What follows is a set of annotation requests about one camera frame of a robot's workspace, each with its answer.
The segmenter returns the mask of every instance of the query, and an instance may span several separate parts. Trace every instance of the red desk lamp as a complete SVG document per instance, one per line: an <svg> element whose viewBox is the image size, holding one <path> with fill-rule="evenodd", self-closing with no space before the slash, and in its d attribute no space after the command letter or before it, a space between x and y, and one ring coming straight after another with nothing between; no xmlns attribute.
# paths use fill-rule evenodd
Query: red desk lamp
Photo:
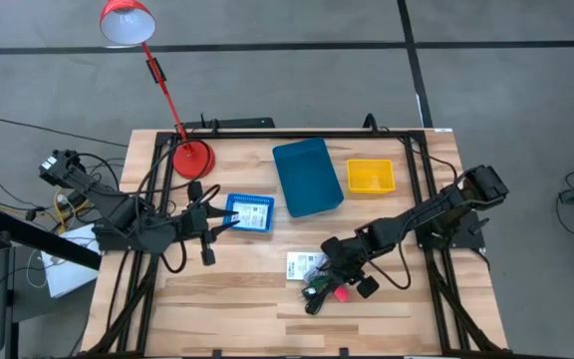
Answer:
<svg viewBox="0 0 574 359"><path fill-rule="evenodd" d="M160 71L156 58L151 55L149 47L145 43L156 29L156 22L151 13L142 3L136 0L109 0L101 12L101 32L104 36L115 43L122 45L141 44L147 55L147 63L154 75L154 81L160 85L167 104L174 116L180 138L187 141L187 134L180 122L174 102L171 100L165 78ZM176 149L173 157L174 169L187 179L196 179L205 170L202 176L209 174L214 168L214 150L207 144L190 143Z"/></svg>

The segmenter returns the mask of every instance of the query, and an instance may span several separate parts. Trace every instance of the red lamp shade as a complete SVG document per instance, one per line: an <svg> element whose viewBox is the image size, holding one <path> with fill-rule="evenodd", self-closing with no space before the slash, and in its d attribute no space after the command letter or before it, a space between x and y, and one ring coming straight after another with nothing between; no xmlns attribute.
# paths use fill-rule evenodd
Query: red lamp shade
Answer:
<svg viewBox="0 0 574 359"><path fill-rule="evenodd" d="M156 21L139 1L110 0L101 12L99 26L108 40L122 45L137 45L154 34Z"/></svg>

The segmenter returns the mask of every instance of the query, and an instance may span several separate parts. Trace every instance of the wooden table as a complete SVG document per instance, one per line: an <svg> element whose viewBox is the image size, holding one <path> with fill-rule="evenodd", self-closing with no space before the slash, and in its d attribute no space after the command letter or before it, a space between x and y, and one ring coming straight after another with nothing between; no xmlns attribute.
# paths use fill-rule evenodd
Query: wooden table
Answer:
<svg viewBox="0 0 574 359"><path fill-rule="evenodd" d="M155 135L156 131L133 132L122 190L137 189L150 167ZM453 133L427 130L427 138L432 156L454 164L461 171ZM224 355L337 355L340 347L348 347L352 355L439 353L425 259L413 233L403 242L413 278L409 290L395 289L370 266L365 266L381 283L380 290L369 299L363 299L351 287L349 303L329 297L321 312L310 316L304 312L305 303L299 295L303 284L285 279L288 251L320 251L320 243L333 235L352 236L353 229L374 218L395 216L415 205L400 142L395 139L325 141L345 201L335 210L300 218L292 218L287 212L271 152L274 147L293 141L208 141L216 153L216 166L201 180L203 188L215 183L222 185L212 204L224 207L230 192L271 195L276 205L273 231L270 235L226 231L212 246L216 264L209 267L201 264L197 240L187 243L188 262L183 273L170 274L160 265L147 356L210 355L212 349L222 349ZM392 160L396 190L384 195L349 193L346 160L358 158ZM423 179L420 156L416 163ZM448 167L438 163L432 163L432 167L438 188L452 180ZM174 174L172 185L184 181ZM426 193L426 183L421 185ZM174 191L170 198L179 208L186 204L184 190ZM451 253L462 304L492 341L505 346L485 263L470 250L452 250ZM171 265L176 266L180 261L178 245L172 245L165 255ZM119 252L104 256L82 350L96 344L105 332L121 258ZM129 258L115 315L126 297L130 261ZM397 251L376 262L394 279L405 281ZM452 315L446 303L444 307L451 346L456 347ZM128 348L135 348L138 323L138 320L132 321Z"/></svg>

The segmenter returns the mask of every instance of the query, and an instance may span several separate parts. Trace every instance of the small blue basket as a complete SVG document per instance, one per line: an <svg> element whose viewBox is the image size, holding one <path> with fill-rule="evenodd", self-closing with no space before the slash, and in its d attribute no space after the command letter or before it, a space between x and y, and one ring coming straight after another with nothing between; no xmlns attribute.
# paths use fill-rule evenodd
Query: small blue basket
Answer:
<svg viewBox="0 0 574 359"><path fill-rule="evenodd" d="M233 229L257 232L271 231L274 217L274 198L262 195L230 193L227 196L227 210L235 210L237 215L226 215L223 224L234 220L240 222Z"/></svg>

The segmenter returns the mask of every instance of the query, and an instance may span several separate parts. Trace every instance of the black floor stripe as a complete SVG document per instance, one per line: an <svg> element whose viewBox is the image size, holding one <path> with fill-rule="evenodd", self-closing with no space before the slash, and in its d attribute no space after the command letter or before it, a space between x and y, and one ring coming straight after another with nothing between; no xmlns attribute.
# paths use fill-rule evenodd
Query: black floor stripe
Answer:
<svg viewBox="0 0 574 359"><path fill-rule="evenodd" d="M300 42L267 44L196 44L196 45L153 45L150 49L158 53L191 52L251 52L251 51L307 51L307 50L390 50L416 49L537 49L537 48L574 48L574 40L568 41L471 41L471 42L413 42L405 34L406 42ZM105 48L96 46L82 47L41 47L41 48L0 48L0 55L76 55L76 54L133 54L140 53L141 47Z"/></svg>
<svg viewBox="0 0 574 359"><path fill-rule="evenodd" d="M462 41L417 42L418 49L537 49L574 48L574 40L565 41Z"/></svg>
<svg viewBox="0 0 574 359"><path fill-rule="evenodd" d="M405 43L407 44L407 55L409 56L409 65L411 66L414 88L416 89L416 96L418 96L420 121L423 127L432 128L433 120L431 119L431 111L429 110L429 99L427 98L427 90L425 89L425 80L423 79L423 72L420 68L420 60L418 59L418 51L416 51L414 32L411 28L411 18L409 16L409 9L407 8L407 2L405 0L398 0L398 10L400 11L403 31L405 32Z"/></svg>
<svg viewBox="0 0 574 359"><path fill-rule="evenodd" d="M404 42L300 42L267 44L213 44L213 45L153 45L152 52L234 52L234 51L302 51L302 50L387 50L404 49ZM129 48L54 47L54 48L0 48L0 55L73 55L73 54L129 54L141 53L141 46Z"/></svg>

